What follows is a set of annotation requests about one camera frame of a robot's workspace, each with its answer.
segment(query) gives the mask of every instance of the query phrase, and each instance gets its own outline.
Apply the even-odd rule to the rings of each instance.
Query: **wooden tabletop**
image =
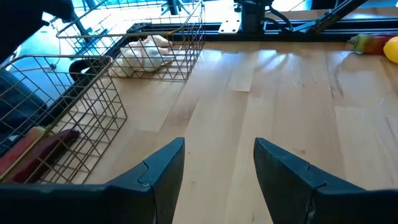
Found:
[[[271,223],[252,157],[263,137],[365,189],[397,188],[397,72],[341,43],[208,42],[186,83],[114,79],[129,117],[88,183],[184,136],[174,223]]]

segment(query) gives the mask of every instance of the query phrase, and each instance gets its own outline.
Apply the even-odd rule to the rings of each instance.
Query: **red object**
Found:
[[[7,178],[8,181],[17,183],[37,181],[37,179],[48,169],[47,166],[41,166],[35,175],[29,178],[40,166],[40,160],[44,161],[46,157],[54,151],[50,158],[46,160],[48,164],[51,164],[51,160],[58,158],[66,150],[65,145],[71,146],[76,141],[78,136],[78,131],[68,129],[41,140],[12,171],[11,176]]]
[[[384,55],[385,44],[398,34],[358,34],[348,42],[353,43],[354,50],[363,54]]]
[[[23,138],[15,144],[2,158],[0,158],[0,175],[17,161],[36,138]]]

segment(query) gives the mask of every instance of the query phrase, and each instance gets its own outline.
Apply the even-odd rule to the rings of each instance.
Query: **white cloth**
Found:
[[[129,77],[134,71],[153,72],[161,65],[173,62],[174,56],[166,56],[173,42],[160,35],[150,35],[146,40],[130,42],[120,48],[108,72],[110,76]]]

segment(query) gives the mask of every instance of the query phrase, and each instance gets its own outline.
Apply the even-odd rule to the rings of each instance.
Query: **lemon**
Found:
[[[398,63],[398,37],[391,38],[383,48],[386,57],[394,63]]]

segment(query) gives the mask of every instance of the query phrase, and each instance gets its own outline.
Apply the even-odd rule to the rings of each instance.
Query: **black cable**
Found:
[[[293,31],[293,26],[290,23],[289,19],[286,18],[282,13],[280,13],[278,10],[274,9],[272,6],[269,6],[269,11],[274,14],[275,16],[281,18],[288,26],[288,29],[286,29],[284,26],[282,26],[280,23],[278,23],[275,19],[271,19],[268,17],[263,18],[263,21],[268,21],[268,22],[272,22],[273,24],[275,24],[277,27],[279,27],[279,29],[281,31],[287,31],[287,32],[291,32]]]

